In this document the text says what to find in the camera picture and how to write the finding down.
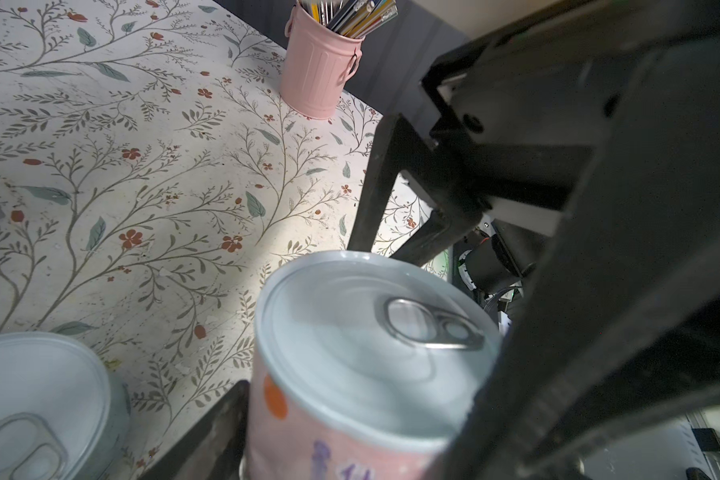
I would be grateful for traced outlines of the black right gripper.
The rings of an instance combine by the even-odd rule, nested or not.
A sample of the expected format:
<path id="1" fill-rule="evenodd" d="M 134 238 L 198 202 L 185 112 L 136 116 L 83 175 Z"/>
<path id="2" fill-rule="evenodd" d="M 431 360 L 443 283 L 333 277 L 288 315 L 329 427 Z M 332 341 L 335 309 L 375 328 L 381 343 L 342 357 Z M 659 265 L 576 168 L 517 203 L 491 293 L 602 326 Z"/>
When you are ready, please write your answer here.
<path id="1" fill-rule="evenodd" d="M 561 1 L 441 55 L 421 82 L 439 150 L 381 119 L 347 249 L 372 250 L 398 177 L 431 208 L 391 254 L 419 267 L 480 223 L 480 203 L 561 209 L 644 56 L 718 35 L 720 1 Z"/>

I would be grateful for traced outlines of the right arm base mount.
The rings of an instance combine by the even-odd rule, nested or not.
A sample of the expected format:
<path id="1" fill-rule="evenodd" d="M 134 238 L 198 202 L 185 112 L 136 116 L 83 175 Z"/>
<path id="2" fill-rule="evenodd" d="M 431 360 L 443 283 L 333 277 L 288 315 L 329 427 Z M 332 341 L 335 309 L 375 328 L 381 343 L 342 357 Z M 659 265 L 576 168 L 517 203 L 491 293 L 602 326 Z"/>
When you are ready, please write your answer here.
<path id="1" fill-rule="evenodd" d="M 536 269 L 547 237 L 500 220 L 484 220 L 452 246 L 451 283 L 497 324 L 520 310 L 523 281 Z"/>

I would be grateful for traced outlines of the pink can pull tab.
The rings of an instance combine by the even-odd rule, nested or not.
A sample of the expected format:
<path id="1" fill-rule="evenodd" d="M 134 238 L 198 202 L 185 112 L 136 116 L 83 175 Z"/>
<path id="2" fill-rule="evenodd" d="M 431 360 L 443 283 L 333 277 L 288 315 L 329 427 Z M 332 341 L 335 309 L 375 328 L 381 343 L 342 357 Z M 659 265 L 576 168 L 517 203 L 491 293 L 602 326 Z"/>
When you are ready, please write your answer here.
<path id="1" fill-rule="evenodd" d="M 502 335 L 469 296 L 383 256 L 317 252 L 256 303 L 250 479 L 421 479 L 461 430 Z"/>

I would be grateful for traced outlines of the teal can pull tab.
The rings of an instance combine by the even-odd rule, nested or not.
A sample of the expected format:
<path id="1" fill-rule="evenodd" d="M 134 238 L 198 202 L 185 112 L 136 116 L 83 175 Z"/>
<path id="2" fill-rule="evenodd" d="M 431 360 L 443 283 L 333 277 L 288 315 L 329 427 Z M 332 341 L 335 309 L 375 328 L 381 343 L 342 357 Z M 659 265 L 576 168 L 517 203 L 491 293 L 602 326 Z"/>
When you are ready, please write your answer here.
<path id="1" fill-rule="evenodd" d="M 0 479 L 102 479 L 130 418 L 126 386 L 87 346 L 0 335 Z"/>

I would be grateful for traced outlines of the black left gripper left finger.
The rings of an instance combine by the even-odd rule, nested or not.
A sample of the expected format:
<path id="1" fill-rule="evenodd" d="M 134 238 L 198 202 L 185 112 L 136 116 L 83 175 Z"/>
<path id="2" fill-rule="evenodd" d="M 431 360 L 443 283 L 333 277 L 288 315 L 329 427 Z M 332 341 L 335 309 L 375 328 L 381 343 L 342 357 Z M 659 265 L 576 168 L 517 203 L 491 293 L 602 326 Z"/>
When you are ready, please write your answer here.
<path id="1" fill-rule="evenodd" d="M 249 389 L 237 382 L 141 479 L 241 479 Z"/>

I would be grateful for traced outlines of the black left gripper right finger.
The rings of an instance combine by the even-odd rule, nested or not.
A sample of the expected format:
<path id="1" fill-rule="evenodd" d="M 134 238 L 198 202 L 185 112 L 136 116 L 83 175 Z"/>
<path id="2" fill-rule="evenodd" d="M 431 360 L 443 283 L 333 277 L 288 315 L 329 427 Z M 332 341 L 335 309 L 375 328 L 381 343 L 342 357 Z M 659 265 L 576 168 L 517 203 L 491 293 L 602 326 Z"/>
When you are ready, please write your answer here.
<path id="1" fill-rule="evenodd" d="M 650 51 L 441 479 L 565 478 L 720 403 L 720 36 Z"/>

